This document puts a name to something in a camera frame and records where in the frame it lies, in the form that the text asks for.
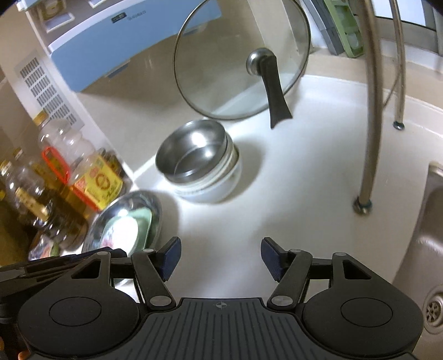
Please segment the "yellow label soy sauce bottle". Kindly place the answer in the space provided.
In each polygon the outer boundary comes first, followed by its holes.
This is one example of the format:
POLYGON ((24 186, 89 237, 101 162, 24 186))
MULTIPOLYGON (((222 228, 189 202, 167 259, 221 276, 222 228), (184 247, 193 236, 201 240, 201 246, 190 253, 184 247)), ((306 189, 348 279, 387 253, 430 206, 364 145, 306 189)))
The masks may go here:
POLYGON ((39 130, 41 157, 79 199, 100 212, 119 197, 122 178, 68 120, 50 119, 41 112, 33 122, 39 130))

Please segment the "green dish on plate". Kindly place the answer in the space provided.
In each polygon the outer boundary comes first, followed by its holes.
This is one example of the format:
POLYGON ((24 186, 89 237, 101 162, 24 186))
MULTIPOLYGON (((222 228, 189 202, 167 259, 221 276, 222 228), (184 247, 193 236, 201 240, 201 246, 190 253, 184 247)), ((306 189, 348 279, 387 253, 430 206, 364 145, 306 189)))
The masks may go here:
POLYGON ((101 246, 121 249, 128 255, 142 249, 149 234, 152 218, 149 208, 120 210, 107 222, 101 236, 101 246))

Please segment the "stainless steel bowl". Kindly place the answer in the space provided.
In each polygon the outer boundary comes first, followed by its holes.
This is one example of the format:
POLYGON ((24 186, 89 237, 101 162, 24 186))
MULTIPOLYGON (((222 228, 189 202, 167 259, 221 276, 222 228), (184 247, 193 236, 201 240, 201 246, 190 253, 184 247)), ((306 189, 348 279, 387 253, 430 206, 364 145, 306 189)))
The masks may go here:
POLYGON ((198 119, 177 128, 163 141, 155 166, 175 183, 196 181, 221 161, 228 148, 228 135, 217 121, 198 119))

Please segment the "steel rack leg near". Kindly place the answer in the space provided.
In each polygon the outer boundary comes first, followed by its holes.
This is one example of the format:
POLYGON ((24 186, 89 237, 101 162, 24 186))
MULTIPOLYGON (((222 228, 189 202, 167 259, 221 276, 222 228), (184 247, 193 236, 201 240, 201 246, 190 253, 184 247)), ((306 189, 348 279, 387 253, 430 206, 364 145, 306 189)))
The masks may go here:
POLYGON ((383 72, 381 45, 372 2, 355 1, 354 8, 359 18, 366 59, 368 125, 363 176, 353 209, 356 214, 364 216, 372 210, 371 195, 382 140, 383 72))

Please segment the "stainless steel sink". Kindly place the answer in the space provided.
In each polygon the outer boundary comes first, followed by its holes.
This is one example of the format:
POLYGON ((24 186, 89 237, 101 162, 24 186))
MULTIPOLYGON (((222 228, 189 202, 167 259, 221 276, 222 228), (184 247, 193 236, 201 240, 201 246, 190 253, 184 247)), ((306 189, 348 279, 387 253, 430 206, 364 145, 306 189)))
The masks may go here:
POLYGON ((442 165, 431 162, 418 219, 393 284, 422 311, 424 328, 442 333, 442 165))

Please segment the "plastic bag of food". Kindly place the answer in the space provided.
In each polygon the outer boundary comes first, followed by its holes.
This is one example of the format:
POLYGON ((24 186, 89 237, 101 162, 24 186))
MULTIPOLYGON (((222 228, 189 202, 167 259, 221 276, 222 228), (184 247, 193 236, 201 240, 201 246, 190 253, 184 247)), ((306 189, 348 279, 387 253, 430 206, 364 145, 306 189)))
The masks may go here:
POLYGON ((54 240, 48 238, 44 234, 41 234, 36 245, 33 245, 32 249, 29 251, 28 260, 33 261, 52 256, 59 256, 60 252, 60 247, 56 242, 54 242, 54 240))

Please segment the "blue white wall appliance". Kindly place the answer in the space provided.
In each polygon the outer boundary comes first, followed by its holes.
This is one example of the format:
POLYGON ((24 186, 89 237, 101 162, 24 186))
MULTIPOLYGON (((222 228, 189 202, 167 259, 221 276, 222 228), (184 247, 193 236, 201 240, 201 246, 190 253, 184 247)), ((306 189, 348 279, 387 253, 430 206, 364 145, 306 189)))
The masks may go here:
POLYGON ((199 1, 17 1, 75 92, 177 35, 198 5, 199 1))

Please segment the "green plastic cutting board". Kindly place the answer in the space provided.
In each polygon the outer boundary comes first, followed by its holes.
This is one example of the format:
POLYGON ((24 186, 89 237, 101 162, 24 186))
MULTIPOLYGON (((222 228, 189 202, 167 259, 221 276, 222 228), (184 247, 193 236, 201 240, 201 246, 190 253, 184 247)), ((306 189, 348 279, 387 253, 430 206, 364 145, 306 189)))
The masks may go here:
POLYGON ((324 0, 332 17, 342 47, 349 58, 358 58, 364 54, 364 45, 360 28, 351 10, 349 1, 324 0))

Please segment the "cooking oil bottle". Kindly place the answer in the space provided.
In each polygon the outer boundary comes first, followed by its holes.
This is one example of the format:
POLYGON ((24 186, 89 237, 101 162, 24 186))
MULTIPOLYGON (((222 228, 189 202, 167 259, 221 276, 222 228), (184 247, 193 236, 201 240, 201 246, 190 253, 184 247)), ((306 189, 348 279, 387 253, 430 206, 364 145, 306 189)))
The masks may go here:
POLYGON ((81 245, 88 232, 88 223, 33 168, 4 160, 1 180, 7 201, 25 224, 41 231, 63 251, 73 251, 81 245))

